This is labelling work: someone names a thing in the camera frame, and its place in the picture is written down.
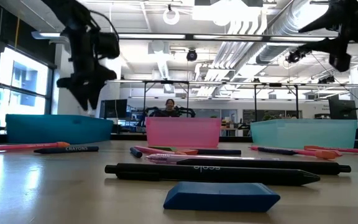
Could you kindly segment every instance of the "woman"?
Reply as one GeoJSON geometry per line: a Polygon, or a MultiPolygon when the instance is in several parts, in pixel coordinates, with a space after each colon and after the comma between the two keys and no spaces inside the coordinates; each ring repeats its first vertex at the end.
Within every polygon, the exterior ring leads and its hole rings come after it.
{"type": "Polygon", "coordinates": [[[163,117],[179,117],[178,112],[175,110],[175,102],[173,99],[167,99],[165,102],[165,110],[161,111],[163,117]]]}

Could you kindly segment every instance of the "teal bin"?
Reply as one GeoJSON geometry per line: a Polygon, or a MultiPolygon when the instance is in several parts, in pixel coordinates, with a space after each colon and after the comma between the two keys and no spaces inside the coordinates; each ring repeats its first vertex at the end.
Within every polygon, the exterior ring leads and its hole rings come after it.
{"type": "Polygon", "coordinates": [[[357,120],[275,119],[251,123],[256,146],[303,149],[303,146],[353,148],[357,120]]]}
{"type": "Polygon", "coordinates": [[[113,122],[79,115],[7,114],[9,143],[67,142],[86,144],[108,141],[113,122]]]}

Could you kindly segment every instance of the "window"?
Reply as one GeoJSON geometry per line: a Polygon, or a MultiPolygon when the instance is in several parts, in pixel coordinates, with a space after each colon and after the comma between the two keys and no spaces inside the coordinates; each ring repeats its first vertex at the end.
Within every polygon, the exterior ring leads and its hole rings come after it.
{"type": "Polygon", "coordinates": [[[45,113],[48,72],[47,66],[5,48],[0,59],[0,127],[5,127],[7,114],[45,113]]]}
{"type": "Polygon", "coordinates": [[[9,48],[1,54],[0,83],[45,95],[47,80],[47,66],[9,48]]]}
{"type": "Polygon", "coordinates": [[[7,114],[44,114],[45,98],[0,88],[0,127],[7,114]]]}

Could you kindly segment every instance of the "crayon label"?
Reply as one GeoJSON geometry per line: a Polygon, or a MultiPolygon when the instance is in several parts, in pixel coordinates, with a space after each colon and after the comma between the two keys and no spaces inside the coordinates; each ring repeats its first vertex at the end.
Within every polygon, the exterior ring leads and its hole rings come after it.
{"type": "Polygon", "coordinates": [[[209,166],[194,166],[194,169],[200,170],[200,172],[203,172],[203,170],[220,170],[220,167],[209,167],[209,166]]]}
{"type": "Polygon", "coordinates": [[[86,151],[88,147],[66,147],[66,151],[86,151]]]}

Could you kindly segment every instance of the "desk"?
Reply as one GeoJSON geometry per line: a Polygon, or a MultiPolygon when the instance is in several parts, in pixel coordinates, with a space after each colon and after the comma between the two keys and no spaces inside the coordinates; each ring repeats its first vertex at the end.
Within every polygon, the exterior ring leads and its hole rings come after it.
{"type": "MultiPolygon", "coordinates": [[[[322,176],[305,187],[269,186],[282,198],[267,213],[196,212],[162,208],[176,182],[117,180],[104,173],[106,164],[145,162],[132,157],[128,148],[146,144],[102,142],[98,153],[0,153],[0,224],[358,224],[358,156],[338,159],[352,166],[350,174],[322,176]]],[[[248,150],[243,156],[315,160],[248,150]]]]}

